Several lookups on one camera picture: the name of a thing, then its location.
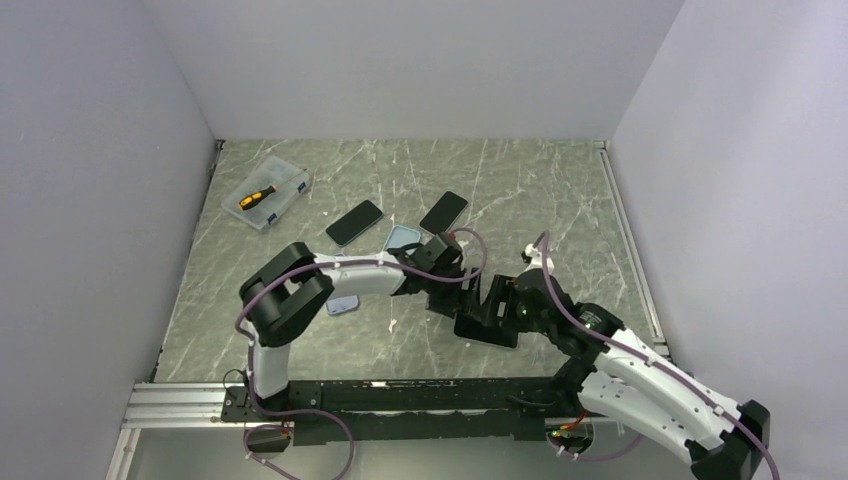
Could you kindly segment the silver black phone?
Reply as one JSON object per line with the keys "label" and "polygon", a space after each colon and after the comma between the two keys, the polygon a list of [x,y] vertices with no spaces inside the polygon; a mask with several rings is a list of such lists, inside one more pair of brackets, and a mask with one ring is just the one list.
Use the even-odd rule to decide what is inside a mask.
{"label": "silver black phone", "polygon": [[514,349],[518,345],[519,334],[502,326],[485,325],[472,316],[457,313],[453,332],[466,340]]}

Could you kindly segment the light blue phone case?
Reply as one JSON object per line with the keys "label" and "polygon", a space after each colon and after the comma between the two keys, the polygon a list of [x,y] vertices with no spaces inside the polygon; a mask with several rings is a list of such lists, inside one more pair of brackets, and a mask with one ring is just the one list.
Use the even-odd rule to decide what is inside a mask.
{"label": "light blue phone case", "polygon": [[395,225],[390,230],[386,238],[383,251],[390,249],[401,248],[405,245],[418,243],[421,240],[422,234],[416,230],[403,225]]}

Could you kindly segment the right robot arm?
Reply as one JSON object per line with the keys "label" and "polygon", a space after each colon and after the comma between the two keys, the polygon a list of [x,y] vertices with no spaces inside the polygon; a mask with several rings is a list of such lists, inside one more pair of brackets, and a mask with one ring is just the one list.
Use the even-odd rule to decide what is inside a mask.
{"label": "right robot arm", "polygon": [[614,419],[665,447],[697,479],[751,479],[761,464],[780,476],[768,449],[769,410],[703,385],[594,303],[575,302],[540,269],[497,275],[483,322],[515,345],[538,333],[567,356],[551,380],[557,411]]}

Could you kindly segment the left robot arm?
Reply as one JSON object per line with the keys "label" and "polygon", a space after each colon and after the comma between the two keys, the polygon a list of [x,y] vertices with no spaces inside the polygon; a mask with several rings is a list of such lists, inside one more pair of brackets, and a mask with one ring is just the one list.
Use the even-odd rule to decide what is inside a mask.
{"label": "left robot arm", "polygon": [[347,296],[451,294],[482,273],[463,266],[451,233],[365,256],[331,256],[295,242],[239,290],[243,307],[234,328],[248,342],[248,407],[264,420],[288,406],[292,343],[331,299]]}

